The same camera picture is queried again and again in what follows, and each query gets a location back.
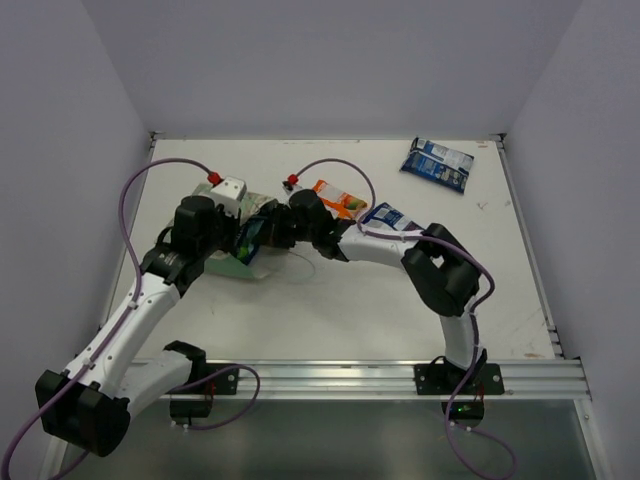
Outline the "orange snack packet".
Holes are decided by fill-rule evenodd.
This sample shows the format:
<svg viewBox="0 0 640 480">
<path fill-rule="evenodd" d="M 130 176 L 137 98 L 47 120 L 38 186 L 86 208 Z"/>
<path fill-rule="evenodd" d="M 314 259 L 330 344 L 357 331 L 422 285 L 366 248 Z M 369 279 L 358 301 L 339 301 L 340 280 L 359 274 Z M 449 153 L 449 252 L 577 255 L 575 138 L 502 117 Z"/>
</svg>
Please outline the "orange snack packet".
<svg viewBox="0 0 640 480">
<path fill-rule="evenodd" d="M 353 196 L 324 180 L 318 180 L 312 190 L 335 218 L 356 220 L 368 208 L 365 200 Z"/>
</svg>

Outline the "blue green crisps packet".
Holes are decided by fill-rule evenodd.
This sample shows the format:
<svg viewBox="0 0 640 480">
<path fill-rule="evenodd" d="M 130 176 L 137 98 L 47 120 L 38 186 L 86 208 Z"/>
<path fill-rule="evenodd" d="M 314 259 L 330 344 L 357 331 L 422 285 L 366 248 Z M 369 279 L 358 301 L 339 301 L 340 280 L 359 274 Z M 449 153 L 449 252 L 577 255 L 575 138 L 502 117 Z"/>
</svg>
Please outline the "blue green crisps packet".
<svg viewBox="0 0 640 480">
<path fill-rule="evenodd" d="M 235 243 L 235 258 L 243 265 L 249 265 L 259 251 L 257 237 L 265 220 L 261 215 L 252 216 L 239 230 Z"/>
</svg>

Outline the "green printed paper bag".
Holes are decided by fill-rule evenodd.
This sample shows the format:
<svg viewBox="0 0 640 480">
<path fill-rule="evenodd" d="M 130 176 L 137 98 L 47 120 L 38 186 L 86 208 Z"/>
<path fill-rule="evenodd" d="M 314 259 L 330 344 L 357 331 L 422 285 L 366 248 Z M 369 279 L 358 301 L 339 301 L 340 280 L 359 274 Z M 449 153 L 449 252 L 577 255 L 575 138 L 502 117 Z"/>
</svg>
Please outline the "green printed paper bag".
<svg viewBox="0 0 640 480">
<path fill-rule="evenodd" d="M 277 203 L 274 197 L 248 191 L 241 204 L 241 226 L 252 216 L 263 215 L 263 209 Z M 288 283 L 309 281 L 316 274 L 313 262 L 292 249 L 260 246 L 249 265 L 243 265 L 234 253 L 215 252 L 205 262 L 205 274 L 258 281 L 274 275 Z"/>
</svg>

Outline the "dark blue white snack packet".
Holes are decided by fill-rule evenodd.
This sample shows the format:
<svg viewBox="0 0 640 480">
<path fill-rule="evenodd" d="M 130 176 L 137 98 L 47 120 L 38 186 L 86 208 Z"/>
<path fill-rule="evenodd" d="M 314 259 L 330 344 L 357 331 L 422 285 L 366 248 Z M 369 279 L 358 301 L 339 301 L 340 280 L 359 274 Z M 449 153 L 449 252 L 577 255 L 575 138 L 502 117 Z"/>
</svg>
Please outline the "dark blue white snack packet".
<svg viewBox="0 0 640 480">
<path fill-rule="evenodd" d="M 362 221 L 364 226 L 399 232 L 422 231 L 423 227 L 387 202 L 378 204 Z"/>
</svg>

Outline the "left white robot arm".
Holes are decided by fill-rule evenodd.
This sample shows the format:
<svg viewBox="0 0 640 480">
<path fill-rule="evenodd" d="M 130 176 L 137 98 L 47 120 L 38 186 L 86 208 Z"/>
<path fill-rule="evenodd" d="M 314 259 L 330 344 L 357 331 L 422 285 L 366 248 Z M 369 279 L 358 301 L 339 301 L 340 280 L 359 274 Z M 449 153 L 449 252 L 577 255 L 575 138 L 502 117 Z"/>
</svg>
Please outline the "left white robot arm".
<svg viewBox="0 0 640 480">
<path fill-rule="evenodd" d="M 37 380 L 46 433 L 105 457 L 157 398 L 179 386 L 189 393 L 205 386 L 205 353 L 185 342 L 171 342 L 136 373 L 129 366 L 157 323 L 203 274 L 206 260 L 232 250 L 240 215 L 239 201 L 219 195 L 181 200 L 172 226 L 145 254 L 140 275 L 115 313 L 62 372 L 47 370 Z"/>
</svg>

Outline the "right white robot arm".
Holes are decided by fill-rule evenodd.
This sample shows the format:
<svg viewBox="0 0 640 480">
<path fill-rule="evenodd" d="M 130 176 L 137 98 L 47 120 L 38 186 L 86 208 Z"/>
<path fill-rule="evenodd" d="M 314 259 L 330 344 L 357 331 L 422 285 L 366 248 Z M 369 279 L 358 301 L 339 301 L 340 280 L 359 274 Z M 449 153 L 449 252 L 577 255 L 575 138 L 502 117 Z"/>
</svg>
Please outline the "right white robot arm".
<svg viewBox="0 0 640 480">
<path fill-rule="evenodd" d="M 425 380 L 441 391 L 457 393 L 480 382 L 486 354 L 472 313 L 480 271 L 444 226 L 431 224 L 417 236 L 366 232 L 354 220 L 333 217 L 309 189 L 295 192 L 286 203 L 273 201 L 259 212 L 266 217 L 257 236 L 260 245 L 291 249 L 307 242 L 329 260 L 403 270 L 422 302 L 438 314 L 443 330 L 443 364 L 428 367 Z"/>
</svg>

